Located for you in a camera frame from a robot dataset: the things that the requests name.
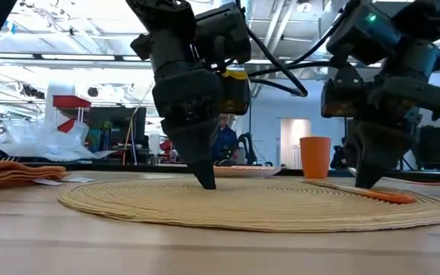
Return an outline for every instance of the blue shirt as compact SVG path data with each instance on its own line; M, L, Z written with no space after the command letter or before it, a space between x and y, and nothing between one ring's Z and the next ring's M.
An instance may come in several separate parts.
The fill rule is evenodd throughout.
M217 138L212 145L212 158L213 160L219 160L224 147L233 148L237 147L237 134L229 127L221 129L218 127Z

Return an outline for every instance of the ceiling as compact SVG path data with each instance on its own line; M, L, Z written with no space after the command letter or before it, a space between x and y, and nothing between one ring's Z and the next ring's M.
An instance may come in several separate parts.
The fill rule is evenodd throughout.
M198 14L229 0L189 1ZM325 33L345 0L310 0L311 8L299 11L296 0L243 0L247 23L274 56L293 59L305 53ZM383 11L392 14L406 3L378 2ZM0 33L0 53L54 53L106 56L134 56L130 43L144 26L125 0L20 0ZM265 63L257 45L253 59ZM320 50L312 59L327 58ZM326 72L314 71L303 78L317 78ZM21 94L23 84L46 92L52 79L65 79L76 84L79 96L95 104L149 105L149 118L157 123L150 89L154 84L148 63L102 62L77 60L0 59L0 116L36 117L44 104ZM91 98L89 87L99 88Z

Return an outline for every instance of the wooden table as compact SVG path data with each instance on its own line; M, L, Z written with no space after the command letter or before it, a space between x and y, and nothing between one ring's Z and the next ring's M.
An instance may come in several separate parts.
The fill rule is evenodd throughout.
M100 182L190 176L75 174ZM399 186L440 198L440 187ZM440 275L440 225L335 234L146 225L67 209L56 201L58 190L0 190L0 274Z

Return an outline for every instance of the doorway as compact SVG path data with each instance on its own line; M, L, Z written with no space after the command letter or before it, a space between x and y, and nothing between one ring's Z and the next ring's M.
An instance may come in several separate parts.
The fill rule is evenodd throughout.
M281 118L280 124L280 164L285 164L288 169L302 169L299 139L311 135L310 120Z

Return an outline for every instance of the person in blue shirt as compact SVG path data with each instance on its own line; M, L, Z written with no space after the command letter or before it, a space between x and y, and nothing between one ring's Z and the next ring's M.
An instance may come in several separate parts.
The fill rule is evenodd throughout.
M233 157L236 158L237 156L237 134L227 126L227 120L227 115L220 114L220 125L218 126L217 138L212 145L212 158L214 161L223 160L223 150L233 150Z

